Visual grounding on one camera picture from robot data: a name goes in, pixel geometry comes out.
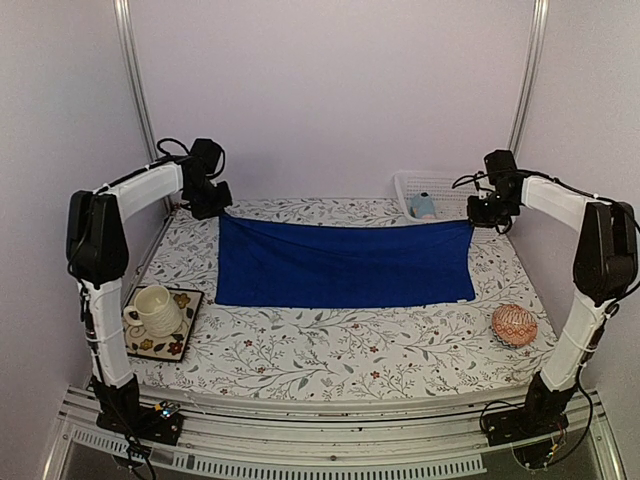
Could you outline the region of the light blue orange dotted towel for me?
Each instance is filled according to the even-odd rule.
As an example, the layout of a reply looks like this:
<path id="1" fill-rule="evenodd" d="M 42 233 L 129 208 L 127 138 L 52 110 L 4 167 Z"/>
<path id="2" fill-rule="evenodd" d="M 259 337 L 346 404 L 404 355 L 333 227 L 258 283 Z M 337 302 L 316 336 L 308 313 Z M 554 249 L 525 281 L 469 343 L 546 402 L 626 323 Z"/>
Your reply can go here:
<path id="1" fill-rule="evenodd" d="M 427 192 L 414 195 L 409 203 L 409 213 L 415 219 L 435 219 L 436 210 L 431 196 Z"/>

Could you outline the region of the dark blue towel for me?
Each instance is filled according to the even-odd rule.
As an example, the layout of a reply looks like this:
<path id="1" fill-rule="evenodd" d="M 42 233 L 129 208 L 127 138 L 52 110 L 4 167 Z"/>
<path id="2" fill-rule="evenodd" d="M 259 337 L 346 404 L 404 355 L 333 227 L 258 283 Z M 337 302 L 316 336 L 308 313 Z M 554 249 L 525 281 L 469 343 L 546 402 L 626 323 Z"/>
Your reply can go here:
<path id="1" fill-rule="evenodd" d="M 466 221 L 331 227 L 225 215 L 219 305 L 364 309 L 472 301 Z"/>

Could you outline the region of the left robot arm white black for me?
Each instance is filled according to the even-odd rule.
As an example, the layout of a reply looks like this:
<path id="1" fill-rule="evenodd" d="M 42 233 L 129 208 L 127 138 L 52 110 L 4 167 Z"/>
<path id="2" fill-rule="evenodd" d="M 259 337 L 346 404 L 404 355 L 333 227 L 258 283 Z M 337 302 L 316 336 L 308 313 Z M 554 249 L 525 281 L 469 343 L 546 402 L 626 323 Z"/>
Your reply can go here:
<path id="1" fill-rule="evenodd" d="M 209 138 L 191 147 L 174 138 L 156 144 L 162 156 L 95 190 L 72 194 L 67 220 L 67 272 L 77 282 L 81 322 L 98 384 L 116 391 L 134 378 L 122 329 L 122 278 L 129 264 L 124 223 L 155 202 L 181 194 L 198 220 L 221 215 L 232 203 L 219 176 L 226 152 Z"/>

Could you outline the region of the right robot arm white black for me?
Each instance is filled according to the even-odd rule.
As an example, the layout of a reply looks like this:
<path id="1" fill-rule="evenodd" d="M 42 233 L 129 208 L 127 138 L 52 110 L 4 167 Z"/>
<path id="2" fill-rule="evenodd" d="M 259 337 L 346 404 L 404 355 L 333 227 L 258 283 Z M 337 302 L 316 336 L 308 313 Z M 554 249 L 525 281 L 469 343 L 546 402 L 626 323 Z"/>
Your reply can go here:
<path id="1" fill-rule="evenodd" d="M 639 225 L 631 205 L 520 169 L 509 150 L 487 154 L 483 171 L 471 181 L 478 192 L 467 201 L 474 227 L 505 234 L 522 209 L 529 209 L 578 235 L 568 319 L 552 356 L 530 384 L 527 406 L 517 415 L 521 432 L 537 436 L 554 422 L 554 404 L 566 403 L 576 391 L 580 371 L 595 353 L 606 321 L 639 287 Z"/>

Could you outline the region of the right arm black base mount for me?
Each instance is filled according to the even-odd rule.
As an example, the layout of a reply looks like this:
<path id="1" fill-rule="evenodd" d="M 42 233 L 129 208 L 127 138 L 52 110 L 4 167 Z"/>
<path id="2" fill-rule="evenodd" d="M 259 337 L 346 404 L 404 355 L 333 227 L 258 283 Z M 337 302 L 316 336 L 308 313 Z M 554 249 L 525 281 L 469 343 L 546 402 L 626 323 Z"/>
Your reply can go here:
<path id="1" fill-rule="evenodd" d="M 510 410 L 482 413 L 479 426 L 490 446 L 532 439 L 568 427 L 565 414 L 577 388 L 551 391 L 544 383 L 532 382 L 524 405 Z"/>

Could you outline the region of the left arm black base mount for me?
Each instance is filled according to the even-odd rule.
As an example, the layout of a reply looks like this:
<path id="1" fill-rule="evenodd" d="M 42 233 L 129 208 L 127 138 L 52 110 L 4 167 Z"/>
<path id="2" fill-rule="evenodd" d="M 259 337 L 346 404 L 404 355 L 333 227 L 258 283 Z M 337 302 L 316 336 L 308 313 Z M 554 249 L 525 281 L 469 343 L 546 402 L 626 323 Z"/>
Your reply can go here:
<path id="1" fill-rule="evenodd" d="M 162 401 L 154 406 L 144 406 L 137 390 L 97 390 L 100 404 L 98 427 L 124 435 L 132 440 L 146 440 L 176 446 L 180 438 L 184 416 L 179 406 Z"/>

